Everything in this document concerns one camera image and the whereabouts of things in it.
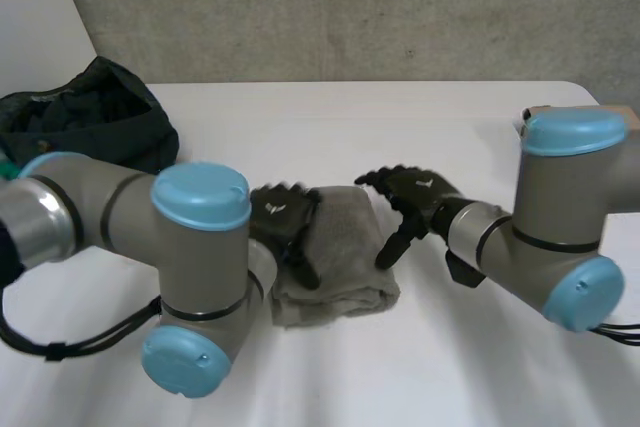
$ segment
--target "white wall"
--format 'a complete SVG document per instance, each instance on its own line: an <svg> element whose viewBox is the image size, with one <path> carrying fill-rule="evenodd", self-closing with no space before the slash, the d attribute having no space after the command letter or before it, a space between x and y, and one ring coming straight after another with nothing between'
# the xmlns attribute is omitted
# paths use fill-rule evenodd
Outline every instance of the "white wall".
<svg viewBox="0 0 640 427"><path fill-rule="evenodd" d="M58 87L95 50L73 0L0 0L0 96Z"/></svg>

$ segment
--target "black cable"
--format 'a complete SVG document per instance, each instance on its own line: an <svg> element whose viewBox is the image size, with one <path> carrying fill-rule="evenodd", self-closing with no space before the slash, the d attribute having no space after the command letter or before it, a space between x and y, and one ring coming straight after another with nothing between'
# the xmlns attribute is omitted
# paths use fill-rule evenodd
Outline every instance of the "black cable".
<svg viewBox="0 0 640 427"><path fill-rule="evenodd" d="M614 342L633 347L640 347L640 333L629 333L629 330L638 328L638 324L617 325L600 324L591 332L607 337Z"/></svg>
<svg viewBox="0 0 640 427"><path fill-rule="evenodd" d="M49 345L41 345L32 342L9 325L4 316L3 295L4 289L0 289L0 339L14 350L45 357L50 361L61 361L69 357L84 357L102 352L120 342L155 315L159 315L161 310L160 296L158 296L147 306L101 334L75 344L52 342Z"/></svg>
<svg viewBox="0 0 640 427"><path fill-rule="evenodd" d="M598 328L603 328L603 329L616 329L616 330L633 330L633 329L640 329L640 324L626 324L626 325L620 325L620 324L600 324L598 326Z"/></svg>

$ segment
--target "black band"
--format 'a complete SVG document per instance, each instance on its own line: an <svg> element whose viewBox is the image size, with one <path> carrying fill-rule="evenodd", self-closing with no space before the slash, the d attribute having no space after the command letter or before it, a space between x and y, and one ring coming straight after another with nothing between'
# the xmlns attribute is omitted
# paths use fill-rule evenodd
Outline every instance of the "black band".
<svg viewBox="0 0 640 427"><path fill-rule="evenodd" d="M71 197L67 195L64 189L49 177L31 175L29 178L37 180L47 186L62 201L73 222L73 233L76 241L74 252L80 250L84 245L84 226L82 225L82 218L80 217L80 211L76 207L76 204L73 203L73 200L71 200Z"/></svg>
<svg viewBox="0 0 640 427"><path fill-rule="evenodd" d="M588 244L563 244L560 242L548 242L546 240L537 239L525 234L518 230L515 226L513 228L513 235L516 239L529 244L532 247L537 247L542 250L549 250L551 252L561 252L563 254L586 254L598 250L600 247L600 239Z"/></svg>
<svg viewBox="0 0 640 427"><path fill-rule="evenodd" d="M177 319L187 320L189 322L206 322L209 320L216 320L222 317L226 317L229 314L234 313L236 310L240 308L240 306L244 303L245 300L249 298L251 295L251 285L255 284L256 289L258 289L258 293L261 298L264 298L264 290L258 278L255 276L253 272L248 271L248 277L251 282L247 282L247 290L244 293L244 296L238 299L236 302L231 304L229 307L225 307L221 310L216 310L214 312L205 312L202 314L193 314L190 312L182 312L181 310L174 309L170 305L168 305L164 300L162 300L162 308L170 315L176 317Z"/></svg>
<svg viewBox="0 0 640 427"><path fill-rule="evenodd" d="M510 220L511 220L510 215L506 217L500 217L499 219L495 220L493 224L491 224L489 228L485 230L484 233L480 236L480 240L478 241L478 245L476 246L476 265L478 266L479 269L480 269L480 261L482 260L482 251L484 249L484 245L487 243L487 240L489 240L489 237L491 237L491 234L493 234L498 227L500 227L501 225L504 225L506 222Z"/></svg>
<svg viewBox="0 0 640 427"><path fill-rule="evenodd" d="M254 274L253 272L251 272L250 270L247 271L247 275L249 276L249 278L253 281L253 283L256 286L256 289L258 289L258 293L260 294L260 300L264 300L264 289L262 288L262 284L260 283L260 281L258 280L258 277L256 277L256 274Z"/></svg>
<svg viewBox="0 0 640 427"><path fill-rule="evenodd" d="M111 252L115 252L115 247L113 242L111 241L111 237L109 236L109 218L111 217L111 212L113 211L113 206L116 205L116 201L120 194L124 189L126 189L134 180L138 180L140 177L144 177L148 174L143 172L138 172L129 177L126 177L120 181L120 183L116 186L113 194L109 197L107 204L104 206L104 210L102 211L102 216L100 217L100 237L102 238L102 243Z"/></svg>

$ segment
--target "gray fabric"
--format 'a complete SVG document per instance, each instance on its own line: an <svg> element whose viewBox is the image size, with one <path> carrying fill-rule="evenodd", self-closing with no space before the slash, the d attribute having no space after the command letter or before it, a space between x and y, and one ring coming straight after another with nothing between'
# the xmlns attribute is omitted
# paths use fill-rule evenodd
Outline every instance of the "gray fabric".
<svg viewBox="0 0 640 427"><path fill-rule="evenodd" d="M275 325L320 325L342 315L382 312L400 295L393 272L374 266L384 240L367 193L358 187L318 190L322 203L305 253L321 285L318 290L306 290L286 270L281 271L271 294Z"/></svg>

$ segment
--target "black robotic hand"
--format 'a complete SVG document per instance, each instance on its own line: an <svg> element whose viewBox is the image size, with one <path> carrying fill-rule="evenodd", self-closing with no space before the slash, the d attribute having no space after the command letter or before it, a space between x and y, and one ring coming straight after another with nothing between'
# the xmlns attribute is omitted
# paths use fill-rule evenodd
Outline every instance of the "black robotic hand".
<svg viewBox="0 0 640 427"><path fill-rule="evenodd" d="M251 192L250 237L265 245L278 267L303 287L314 290L320 277L304 255L304 241L321 202L317 190L299 184L266 185Z"/></svg>
<svg viewBox="0 0 640 427"><path fill-rule="evenodd" d="M387 198L393 210L402 214L398 231L389 237L376 257L376 266L380 269L388 269L394 265L414 238L423 239L430 231L434 231L432 221L443 208L443 200L462 201L458 190L444 178L419 167L383 167L377 172L372 171L358 177L355 183L370 185Z"/></svg>

